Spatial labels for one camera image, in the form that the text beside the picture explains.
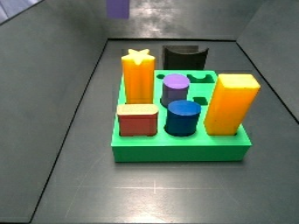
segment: blue cylinder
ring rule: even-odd
[[[165,130],[175,137],[187,137],[197,131],[202,105],[195,101],[174,101],[169,104]]]

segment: green base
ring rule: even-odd
[[[187,100],[197,101],[202,105],[197,132],[186,137],[171,136],[165,131],[167,108],[161,103],[163,77],[174,73],[190,78]],[[244,159],[252,146],[244,126],[240,126],[236,136],[210,136],[205,129],[207,103],[211,101],[217,79],[218,75],[214,71],[155,71],[154,104],[159,107],[158,134],[155,136],[121,136],[117,116],[111,143],[117,162],[240,161]],[[122,79],[118,104],[125,104],[126,101],[125,80]]]

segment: red block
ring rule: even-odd
[[[158,131],[158,110],[154,104],[122,104],[117,107],[119,135],[154,136]]]

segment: orange block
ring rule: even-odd
[[[122,137],[154,136],[158,131],[158,110],[154,104],[118,105],[119,135]]]
[[[122,57],[126,81],[126,103],[154,103],[155,91],[155,57],[149,55],[150,50],[129,50]]]
[[[205,118],[209,135],[234,136],[261,86],[252,74],[221,74]]]

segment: metal wall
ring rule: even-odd
[[[299,2],[269,1],[238,43],[299,119]]]
[[[130,19],[102,17],[111,38],[237,40],[265,1],[131,0]]]
[[[0,222],[34,215],[107,34],[99,1],[45,1],[0,27]]]

